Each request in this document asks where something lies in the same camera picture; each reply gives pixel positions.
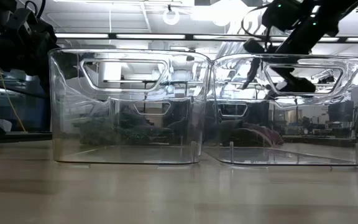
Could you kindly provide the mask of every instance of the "table surface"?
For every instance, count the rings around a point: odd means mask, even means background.
[[[50,141],[0,144],[0,223],[357,223],[358,167],[52,161]]]

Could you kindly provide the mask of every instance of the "yellow cable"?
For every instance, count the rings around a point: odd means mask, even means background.
[[[11,98],[9,97],[9,94],[7,93],[6,86],[5,86],[5,82],[4,82],[4,77],[2,77],[1,69],[0,69],[0,78],[1,78],[1,81],[2,81],[2,85],[4,86],[4,89],[5,89],[5,93],[6,93],[7,100],[9,101],[9,104],[11,105],[11,108],[12,108],[12,110],[13,110],[13,113],[15,114],[17,120],[19,121],[20,125],[22,126],[23,131],[26,132],[26,130],[25,130],[24,126],[23,126],[22,120],[21,120],[21,119],[19,118],[19,116],[17,115],[16,110],[15,110],[15,107],[13,107]]]

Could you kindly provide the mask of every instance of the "transparent storage container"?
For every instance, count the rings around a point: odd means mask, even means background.
[[[54,159],[200,161],[210,61],[151,50],[50,52]]]
[[[316,91],[286,92],[280,69]],[[217,160],[358,166],[358,57],[231,55],[210,75],[203,150]]]

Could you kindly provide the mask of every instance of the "ceiling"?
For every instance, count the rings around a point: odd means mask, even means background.
[[[38,6],[41,0],[33,0]],[[187,5],[194,5],[194,0],[184,0]],[[18,7],[23,6],[24,0],[17,0]],[[163,20],[167,6],[138,4],[106,4],[83,2],[56,2],[47,0],[42,19],[54,26],[57,32],[141,32],[141,33],[182,33],[182,34],[225,34],[229,32],[230,24],[217,26],[212,20],[216,14],[220,18],[244,14],[245,4],[236,7],[215,7],[212,13],[205,13],[205,7],[175,7],[180,13],[180,19],[175,25],[168,25]],[[339,25],[340,35],[358,35],[358,13],[352,12]],[[134,40],[75,40],[62,42],[67,46],[114,45],[117,48],[147,49],[150,41]],[[186,42],[172,41],[170,48],[195,48],[198,52],[214,55],[218,52],[220,42]],[[353,44],[318,44],[313,54],[358,55],[358,45]]]

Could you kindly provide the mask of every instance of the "plastic bin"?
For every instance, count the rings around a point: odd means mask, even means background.
[[[293,69],[316,91],[285,92],[276,68]],[[205,123],[204,150],[221,162],[358,166],[358,57],[219,58],[211,66]]]
[[[207,57],[95,49],[49,57],[56,161],[200,161]]]

